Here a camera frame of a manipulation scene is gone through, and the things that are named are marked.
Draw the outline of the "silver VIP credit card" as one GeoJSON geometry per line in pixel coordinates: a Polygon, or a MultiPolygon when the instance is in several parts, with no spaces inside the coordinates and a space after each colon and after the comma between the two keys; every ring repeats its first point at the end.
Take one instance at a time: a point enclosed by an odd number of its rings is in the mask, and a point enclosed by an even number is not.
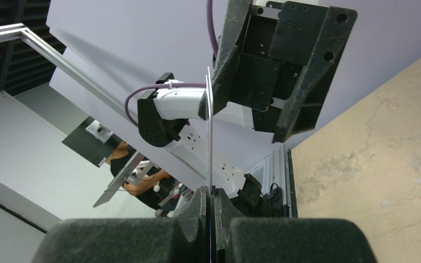
{"type": "Polygon", "coordinates": [[[213,91],[211,69],[207,67],[206,74],[206,114],[207,114],[207,185],[209,193],[213,193],[213,91]]]}

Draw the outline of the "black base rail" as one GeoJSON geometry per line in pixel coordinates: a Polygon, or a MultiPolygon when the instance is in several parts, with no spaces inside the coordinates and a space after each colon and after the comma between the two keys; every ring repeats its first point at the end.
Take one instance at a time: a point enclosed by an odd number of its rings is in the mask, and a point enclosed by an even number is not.
{"type": "Polygon", "coordinates": [[[291,149],[282,144],[247,171],[261,184],[262,199],[276,209],[277,216],[297,218],[297,198],[291,149]]]}

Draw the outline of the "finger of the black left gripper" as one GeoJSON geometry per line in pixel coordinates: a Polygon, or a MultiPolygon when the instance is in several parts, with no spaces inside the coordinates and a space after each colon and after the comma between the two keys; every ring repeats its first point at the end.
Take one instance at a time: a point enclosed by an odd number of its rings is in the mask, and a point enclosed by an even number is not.
{"type": "Polygon", "coordinates": [[[213,1],[206,1],[206,23],[215,63],[213,65],[212,100],[213,114],[222,111],[230,100],[230,91],[237,60],[241,53],[241,35],[247,24],[252,1],[228,1],[223,31],[217,39],[213,21],[213,1]]]}
{"type": "Polygon", "coordinates": [[[356,10],[342,7],[283,6],[269,58],[294,66],[294,84],[274,126],[273,142],[313,130],[352,28],[356,10]]]}

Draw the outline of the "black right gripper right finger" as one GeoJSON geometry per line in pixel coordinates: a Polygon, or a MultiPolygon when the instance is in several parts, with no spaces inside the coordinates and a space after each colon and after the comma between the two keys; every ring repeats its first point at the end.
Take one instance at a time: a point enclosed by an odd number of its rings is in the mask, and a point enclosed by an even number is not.
{"type": "Polygon", "coordinates": [[[212,262],[377,262],[349,220],[246,217],[222,189],[209,205],[212,262]]]}

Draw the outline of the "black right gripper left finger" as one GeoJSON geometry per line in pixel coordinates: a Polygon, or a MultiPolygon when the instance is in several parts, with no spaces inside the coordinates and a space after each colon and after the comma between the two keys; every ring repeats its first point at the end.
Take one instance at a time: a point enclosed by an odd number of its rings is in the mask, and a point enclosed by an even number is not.
{"type": "Polygon", "coordinates": [[[208,189],[173,218],[72,219],[55,225],[32,262],[206,262],[208,189]]]}

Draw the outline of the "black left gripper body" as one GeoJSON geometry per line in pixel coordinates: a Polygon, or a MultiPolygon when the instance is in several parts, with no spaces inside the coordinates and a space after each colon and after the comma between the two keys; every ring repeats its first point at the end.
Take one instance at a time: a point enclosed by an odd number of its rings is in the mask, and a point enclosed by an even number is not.
{"type": "Polygon", "coordinates": [[[254,130],[275,132],[326,14],[325,7],[299,2],[250,7],[230,100],[250,108],[254,130]]]}

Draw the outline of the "aluminium frame rail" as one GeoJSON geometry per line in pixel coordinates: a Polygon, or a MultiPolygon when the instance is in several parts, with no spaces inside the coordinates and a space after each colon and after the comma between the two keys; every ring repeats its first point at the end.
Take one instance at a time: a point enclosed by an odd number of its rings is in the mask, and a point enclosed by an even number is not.
{"type": "Polygon", "coordinates": [[[103,88],[94,79],[81,71],[70,61],[66,60],[62,54],[56,51],[50,44],[41,37],[31,31],[24,24],[12,24],[0,26],[0,43],[20,39],[30,46],[37,53],[41,54],[45,59],[53,65],[64,71],[77,83],[82,85],[87,91],[104,102],[108,107],[119,113],[122,117],[130,121],[137,121],[136,114],[126,111],[124,103],[116,98],[111,92],[103,88]]]}

